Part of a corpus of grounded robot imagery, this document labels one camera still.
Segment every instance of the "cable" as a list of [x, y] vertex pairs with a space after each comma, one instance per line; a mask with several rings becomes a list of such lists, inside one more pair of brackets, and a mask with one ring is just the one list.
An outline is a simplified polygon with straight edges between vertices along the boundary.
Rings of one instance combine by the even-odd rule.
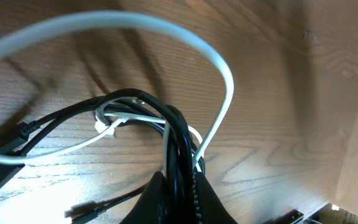
[[311, 222], [314, 222], [314, 223], [317, 223], [317, 224], [323, 224], [323, 223], [321, 223], [321, 222], [319, 222], [319, 221], [316, 221], [316, 220], [312, 220], [312, 219], [308, 219], [309, 221], [311, 221]]
[[105, 107], [113, 103], [116, 100], [119, 100], [123, 97], [136, 97], [139, 100], [142, 100], [143, 102], [147, 103], [149, 106], [157, 110], [162, 117], [164, 117], [167, 122], [172, 127], [173, 132], [175, 133], [176, 140], [178, 143], [178, 150], [179, 150], [179, 167], [181, 169], [181, 176], [183, 177], [184, 181], [184, 188], [182, 189], [185, 194], [188, 194], [188, 192], [191, 189], [191, 186], [193, 185], [193, 166], [191, 163], [191, 148], [189, 143], [189, 134], [188, 134], [188, 128], [186, 125], [186, 128], [182, 125], [183, 121], [173, 112], [171, 109], [161, 103], [158, 99], [156, 99], [154, 96], [138, 89], [128, 88], [128, 89], [122, 89], [114, 91], [108, 95], [106, 95], [100, 102], [99, 106], [95, 110], [95, 116], [96, 119], [104, 124], [109, 124], [109, 122], [104, 117], [104, 109]]
[[107, 210], [109, 208], [113, 208], [113, 206], [118, 205], [121, 202], [125, 202], [128, 199], [131, 199], [133, 197], [135, 197], [136, 195], [139, 195], [140, 193], [142, 193], [144, 191], [144, 189], [146, 189], [147, 184], [139, 187], [138, 189], [135, 189], [127, 194], [124, 194], [122, 196], [116, 197], [114, 199], [111, 200], [107, 200], [104, 203], [104, 209]]
[[167, 151], [169, 144], [169, 131], [171, 127], [169, 123], [165, 123], [164, 133], [162, 136], [162, 167], [164, 169], [164, 174], [167, 175]]
[[[137, 119], [140, 121], [149, 121], [149, 122], [155, 122], [155, 123], [160, 123], [160, 124], [165, 124], [165, 120], [162, 118], [153, 118], [150, 116], [144, 116], [144, 115], [139, 115], [139, 114], [131, 114], [131, 113], [123, 113], [123, 112], [104, 112], [105, 116], [117, 116], [117, 117], [123, 117], [123, 118], [129, 118], [129, 119]], [[199, 134], [199, 132], [191, 127], [190, 125], [188, 125], [188, 129], [191, 133], [193, 133], [197, 140], [198, 143], [202, 143], [203, 142], [203, 137], [201, 137], [201, 135]]]
[[[91, 105], [91, 103], [94, 103], [96, 101], [99, 101], [101, 97], [96, 97], [96, 98], [92, 98], [92, 99], [89, 99], [89, 100], [85, 100], [85, 101], [82, 101], [82, 102], [79, 102], [75, 105], [71, 105], [67, 108], [64, 108], [62, 110], [59, 110], [59, 111], [56, 111], [52, 114], [49, 114], [49, 115], [46, 115], [45, 117], [39, 119], [38, 123], [40, 123], [40, 121], [42, 121], [43, 123], [46, 123], [48, 122], [50, 119], [54, 119], [50, 124], [48, 124], [45, 128], [43, 128], [43, 130], [41, 130], [41, 132], [39, 132], [34, 138], [31, 139], [30, 142], [28, 142], [21, 150], [20, 150], [20, 154], [21, 155], [26, 155], [35, 145], [38, 144], [38, 142], [40, 142], [48, 133], [50, 133], [53, 129], [55, 129], [58, 125], [62, 124], [64, 121], [66, 121], [68, 118], [71, 118], [77, 114], [80, 114], [80, 113], [84, 113], [84, 112], [87, 112], [87, 111], [93, 111], [95, 110], [96, 108], [96, 104], [93, 104]], [[119, 101], [120, 103], [124, 102], [125, 105], [127, 106], [131, 106], [131, 107], [134, 107], [134, 108], [130, 108], [130, 107], [127, 107], [127, 106], [120, 106], [120, 105], [108, 105], [106, 107], [107, 110], [114, 110], [114, 111], [127, 111], [127, 112], [131, 112], [131, 113], [140, 113], [139, 111], [145, 113], [145, 114], [149, 114], [149, 115], [152, 115], [152, 116], [157, 116], [155, 114], [153, 114], [152, 112], [150, 112], [149, 110], [135, 104], [135, 103], [132, 103], [130, 101], [127, 101], [127, 100], [120, 100]], [[136, 116], [139, 116], [141, 119], [143, 120], [146, 120], [146, 121], [153, 121], [153, 119], [151, 117], [148, 117], [148, 116], [142, 116], [142, 115], [139, 115], [139, 114], [131, 114], [131, 113], [122, 113], [122, 114], [119, 114], [119, 113], [122, 113], [122, 112], [116, 112], [115, 114], [116, 115], [119, 115], [119, 116], [128, 116], [130, 118], [136, 118]], [[153, 122], [145, 122], [145, 121], [138, 121], [138, 122], [133, 122], [135, 120], [131, 120], [132, 122], [127, 122], [127, 123], [121, 123], [119, 126], [127, 126], [127, 125], [131, 125], [131, 124], [136, 124], [136, 125], [146, 125], [146, 126], [149, 126], [151, 128], [154, 128], [156, 131], [158, 131], [161, 135], [163, 134], [163, 130], [164, 130], [164, 127], [163, 126], [159, 126], [157, 125], [156, 123], [153, 123]], [[160, 118], [157, 118], [155, 119], [154, 121], [158, 121], [159, 123], [165, 123], [165, 120], [163, 119], [160, 119]], [[55, 153], [58, 153], [60, 151], [64, 151], [66, 149], [61, 149], [61, 150], [57, 150], [57, 151], [54, 151]], [[43, 157], [43, 154], [41, 155], [38, 155], [37, 156], [39, 159], [42, 159]], [[9, 158], [14, 158], [14, 159], [28, 159], [30, 157], [27, 157], [27, 158], [23, 158], [23, 157], [17, 157], [17, 156], [10, 156]], [[15, 162], [6, 162], [4, 159], [2, 159], [0, 161], [0, 163], [2, 164], [22, 164], [23, 163], [23, 160], [19, 161], [19, 160], [15, 160]], [[205, 164], [204, 164], [204, 161], [203, 160], [200, 160], [200, 164], [197, 165], [197, 168], [198, 168], [198, 171], [200, 172], [203, 172], [204, 173], [204, 170], [205, 170]]]
[[80, 12], [67, 16], [59, 16], [38, 22], [0, 39], [0, 59], [28, 47], [37, 42], [63, 34], [78, 32], [86, 29], [102, 27], [139, 28], [158, 32], [176, 38], [202, 53], [221, 72], [226, 87], [223, 103], [219, 113], [210, 127], [204, 141], [193, 156], [193, 167], [204, 154], [212, 137], [221, 124], [229, 109], [234, 92], [234, 81], [230, 69], [224, 59], [204, 40], [192, 32], [156, 17], [134, 12], [94, 11]]
[[118, 118], [117, 120], [115, 120], [106, 130], [104, 130], [102, 133], [94, 136], [91, 139], [88, 139], [86, 141], [80, 142], [78, 144], [75, 144], [74, 146], [70, 146], [70, 147], [66, 147], [63, 149], [58, 149], [56, 151], [52, 151], [52, 152], [46, 152], [40, 155], [36, 155], [36, 156], [27, 156], [27, 157], [17, 157], [17, 156], [4, 156], [4, 155], [0, 155], [0, 164], [28, 164], [30, 162], [37, 162], [39, 160], [43, 160], [49, 157], [55, 157], [55, 156], [60, 156], [69, 152], [73, 152], [77, 149], [80, 149], [84, 146], [87, 146], [91, 143], [94, 143], [95, 141], [103, 138], [112, 128], [115, 128], [118, 126], [118, 124], [120, 124], [121, 122], [125, 122], [126, 119], [125, 118]]

